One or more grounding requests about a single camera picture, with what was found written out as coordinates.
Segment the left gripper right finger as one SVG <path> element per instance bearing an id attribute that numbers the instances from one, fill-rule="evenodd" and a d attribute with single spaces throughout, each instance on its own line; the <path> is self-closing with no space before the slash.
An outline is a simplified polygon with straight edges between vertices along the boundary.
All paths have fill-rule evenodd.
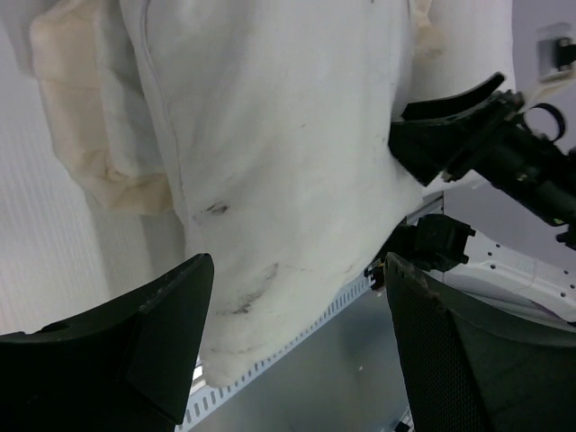
<path id="1" fill-rule="evenodd" d="M 575 331 L 523 319 L 390 253 L 385 286 L 417 431 L 573 431 Z"/>

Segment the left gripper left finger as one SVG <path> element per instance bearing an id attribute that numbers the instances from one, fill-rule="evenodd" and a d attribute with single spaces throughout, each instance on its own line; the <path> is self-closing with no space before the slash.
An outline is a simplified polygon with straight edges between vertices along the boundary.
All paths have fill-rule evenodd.
<path id="1" fill-rule="evenodd" d="M 172 431 L 185 420 L 211 256 L 33 332 L 1 338 L 4 431 Z"/>

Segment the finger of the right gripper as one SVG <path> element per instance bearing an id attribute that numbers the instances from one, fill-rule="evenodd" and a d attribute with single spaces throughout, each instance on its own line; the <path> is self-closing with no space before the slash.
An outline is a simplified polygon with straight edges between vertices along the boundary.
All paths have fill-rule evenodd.
<path id="1" fill-rule="evenodd" d="M 424 121 L 450 117 L 487 100 L 504 83 L 506 77 L 494 73 L 479 85 L 457 95 L 409 103 L 401 114 L 404 121 Z"/>
<path id="2" fill-rule="evenodd" d="M 391 124 L 388 146 L 393 157 L 424 187 L 440 177 L 457 182 L 472 170 L 455 174 L 453 162 L 477 133 L 476 121 L 398 121 Z"/>

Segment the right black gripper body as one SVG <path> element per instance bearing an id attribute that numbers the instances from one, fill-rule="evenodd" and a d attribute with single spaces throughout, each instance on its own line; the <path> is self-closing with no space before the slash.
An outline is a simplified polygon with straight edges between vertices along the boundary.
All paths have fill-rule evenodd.
<path id="1" fill-rule="evenodd" d="M 517 123 L 520 110 L 525 106 L 525 98 L 520 92 L 497 92 L 497 107 L 450 157 L 442 170 L 441 178 L 446 183 L 462 179 L 492 149 L 503 140 L 509 129 Z"/>

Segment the white pillow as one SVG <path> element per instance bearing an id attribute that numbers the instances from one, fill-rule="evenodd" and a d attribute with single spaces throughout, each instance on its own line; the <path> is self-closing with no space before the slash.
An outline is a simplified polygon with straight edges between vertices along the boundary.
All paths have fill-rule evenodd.
<path id="1" fill-rule="evenodd" d="M 187 248 L 215 266 L 212 387 L 309 328 L 420 206 L 392 119 L 513 72 L 509 1 L 120 8 Z"/>

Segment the grey cream ruffled pillowcase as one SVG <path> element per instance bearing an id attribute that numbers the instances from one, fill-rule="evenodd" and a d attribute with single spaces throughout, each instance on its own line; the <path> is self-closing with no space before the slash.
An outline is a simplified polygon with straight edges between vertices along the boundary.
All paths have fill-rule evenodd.
<path id="1" fill-rule="evenodd" d="M 101 206 L 344 219 L 419 189 L 384 148 L 438 95 L 451 1 L 60 1 L 31 24 L 54 151 Z"/>

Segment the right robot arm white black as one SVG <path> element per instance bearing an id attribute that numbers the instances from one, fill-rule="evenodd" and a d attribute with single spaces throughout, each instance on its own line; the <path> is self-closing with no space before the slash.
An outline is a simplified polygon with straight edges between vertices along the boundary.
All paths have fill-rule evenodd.
<path id="1" fill-rule="evenodd" d="M 393 157 L 421 184 L 451 183 L 476 173 L 491 186 L 557 227 L 558 242 L 575 246 L 575 156 L 532 131 L 521 93 L 501 91 L 496 73 L 442 99 L 410 103 L 391 125 Z M 525 299 L 567 323 L 575 321 L 575 275 L 490 242 L 470 225 L 443 214 L 402 223 L 383 246 L 448 284 L 478 280 L 510 300 Z"/>

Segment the aluminium mounting rail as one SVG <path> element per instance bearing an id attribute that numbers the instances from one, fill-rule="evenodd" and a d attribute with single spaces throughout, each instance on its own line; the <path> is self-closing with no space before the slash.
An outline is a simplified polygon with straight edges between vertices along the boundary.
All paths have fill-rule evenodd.
<path id="1" fill-rule="evenodd" d="M 417 224 L 419 219 L 428 214 L 444 213 L 444 193 L 433 193 L 426 196 L 424 202 L 412 213 L 408 214 L 405 222 L 409 225 Z"/>

